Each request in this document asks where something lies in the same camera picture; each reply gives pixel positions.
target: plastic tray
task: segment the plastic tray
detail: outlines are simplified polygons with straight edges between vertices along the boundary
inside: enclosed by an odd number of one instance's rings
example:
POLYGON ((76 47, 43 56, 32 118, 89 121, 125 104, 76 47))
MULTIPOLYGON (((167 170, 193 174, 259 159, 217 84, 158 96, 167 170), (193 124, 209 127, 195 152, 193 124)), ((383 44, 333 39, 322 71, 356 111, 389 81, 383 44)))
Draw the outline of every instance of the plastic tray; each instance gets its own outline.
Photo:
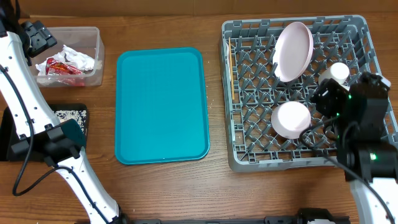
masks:
POLYGON ((198 50, 123 53, 116 72, 115 155, 123 164, 201 159, 210 148, 198 50))
MULTIPOLYGON (((328 16, 226 21, 222 25, 221 37, 230 168, 235 172, 248 172, 331 166, 324 158, 315 157, 298 139, 279 136, 272 128, 270 118, 276 106, 294 100, 308 107, 313 125, 325 120, 309 99, 318 87, 319 74, 335 62, 349 66, 347 85, 356 82, 365 70, 381 74, 365 19, 361 16, 328 16), (278 36, 295 21, 303 22, 312 32, 313 57, 303 75, 283 83, 274 75, 272 56, 278 36), (229 38, 235 100, 231 96, 229 38)), ((385 127, 383 139, 397 146, 398 127, 390 103, 385 127)), ((335 144, 322 129, 309 134, 308 139, 319 147, 318 150, 335 156, 335 144)))

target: plate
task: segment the plate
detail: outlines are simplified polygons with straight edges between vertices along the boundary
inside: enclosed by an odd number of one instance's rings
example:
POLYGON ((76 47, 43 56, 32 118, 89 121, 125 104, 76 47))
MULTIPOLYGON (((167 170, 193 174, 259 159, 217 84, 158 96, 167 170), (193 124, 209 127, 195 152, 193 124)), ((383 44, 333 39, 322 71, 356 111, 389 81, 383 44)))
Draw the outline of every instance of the plate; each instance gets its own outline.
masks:
POLYGON ((280 34, 276 45, 274 63, 276 77, 282 82, 292 81, 307 69, 313 51, 313 38, 310 30, 302 22, 289 24, 280 34))

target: gray dish rack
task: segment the gray dish rack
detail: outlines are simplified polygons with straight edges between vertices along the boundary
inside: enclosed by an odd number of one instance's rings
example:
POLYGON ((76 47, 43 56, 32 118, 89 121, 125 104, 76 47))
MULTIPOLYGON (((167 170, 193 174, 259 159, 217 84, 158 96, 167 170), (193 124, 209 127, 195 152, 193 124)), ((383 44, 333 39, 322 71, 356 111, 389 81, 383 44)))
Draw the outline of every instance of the gray dish rack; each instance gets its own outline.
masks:
MULTIPOLYGON (((235 172, 252 172, 332 166, 298 139, 279 136, 272 128, 271 114, 282 103, 298 101, 310 110, 312 125, 326 120, 309 99, 318 87, 319 74, 335 62, 343 62, 350 69, 346 85, 356 82, 365 70, 381 74, 366 20, 362 16, 326 16, 226 21, 220 47, 230 168, 235 172), (312 60, 298 79, 283 83, 274 74, 274 47, 283 29, 296 21, 303 22, 312 33, 312 60), (231 93, 229 38, 235 100, 231 93)), ((384 124, 382 139, 398 146, 398 127, 391 103, 384 124)), ((325 136, 323 127, 306 138, 318 150, 335 157, 335 143, 325 136)))

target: wooden surface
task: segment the wooden surface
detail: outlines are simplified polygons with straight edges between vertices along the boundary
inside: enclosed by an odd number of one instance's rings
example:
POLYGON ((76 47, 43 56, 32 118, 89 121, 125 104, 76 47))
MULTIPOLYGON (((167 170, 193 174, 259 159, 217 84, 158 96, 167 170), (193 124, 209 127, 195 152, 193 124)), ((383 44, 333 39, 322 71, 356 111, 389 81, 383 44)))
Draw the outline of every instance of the wooden surface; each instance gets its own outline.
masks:
MULTIPOLYGON (((398 14, 362 15, 369 24, 383 75, 392 82, 391 103, 398 106, 398 14)), ((321 207, 334 214, 349 215, 353 223, 358 223, 356 207, 341 170, 309 168, 238 174, 228 166, 218 54, 221 25, 230 19, 292 16, 315 15, 42 19, 47 27, 98 27, 106 52, 101 86, 43 88, 42 92, 49 103, 87 105, 90 111, 88 159, 105 189, 131 218, 263 218, 266 215, 293 215, 300 207, 321 207), (193 162, 122 165, 114 156, 118 57, 128 50, 184 46, 197 48, 203 56, 211 136, 208 155, 193 162)), ((0 98, 0 111, 5 107, 0 98)), ((153 145, 148 145, 148 150, 152 147, 162 147, 162 143, 154 141, 153 145)), ((0 163, 0 223, 58 224, 88 219, 67 183, 57 174, 45 179, 27 195, 12 196, 12 186, 20 167, 20 162, 0 163)), ((45 164, 31 162, 20 189, 33 183, 48 169, 45 164)))
POLYGON ((278 13, 397 12, 396 0, 19 0, 31 16, 169 16, 278 13))

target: food wrapper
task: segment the food wrapper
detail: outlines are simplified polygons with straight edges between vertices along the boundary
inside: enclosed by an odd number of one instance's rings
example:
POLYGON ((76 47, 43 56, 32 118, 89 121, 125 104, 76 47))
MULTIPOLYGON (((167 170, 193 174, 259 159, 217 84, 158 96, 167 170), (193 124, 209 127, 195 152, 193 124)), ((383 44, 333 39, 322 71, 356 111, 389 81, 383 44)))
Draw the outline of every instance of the food wrapper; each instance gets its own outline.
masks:
MULTIPOLYGON (((74 66, 67 65, 54 58, 47 59, 47 64, 45 66, 45 74, 48 76, 52 75, 81 75, 82 71, 74 66)), ((84 86, 85 82, 83 78, 60 78, 58 82, 72 85, 72 86, 84 86)))
MULTIPOLYGON (((60 53, 57 53, 54 56, 47 58, 46 61, 44 61, 41 64, 36 64, 36 69, 39 71, 37 82, 42 85, 49 85, 54 82, 61 82, 68 85, 72 85, 69 83, 74 83, 73 85, 82 86, 84 85, 82 82, 83 78, 79 78, 79 80, 73 82, 73 80, 77 78, 63 78, 59 80, 58 78, 48 77, 48 75, 66 75, 67 70, 70 71, 73 69, 77 69, 81 72, 80 74, 84 74, 85 72, 89 73, 94 69, 102 68, 101 61, 97 61, 96 68, 94 67, 94 64, 95 60, 90 56, 77 52, 76 50, 73 50, 72 48, 64 45, 60 53), (54 73, 48 74, 47 67, 49 64, 49 59, 56 60, 58 63, 62 63, 62 66, 58 64, 59 68, 62 68, 62 70, 59 69, 60 73, 54 70, 54 73)), ((69 75, 79 75, 79 74, 77 71, 75 71, 74 74, 69 74, 69 75)))

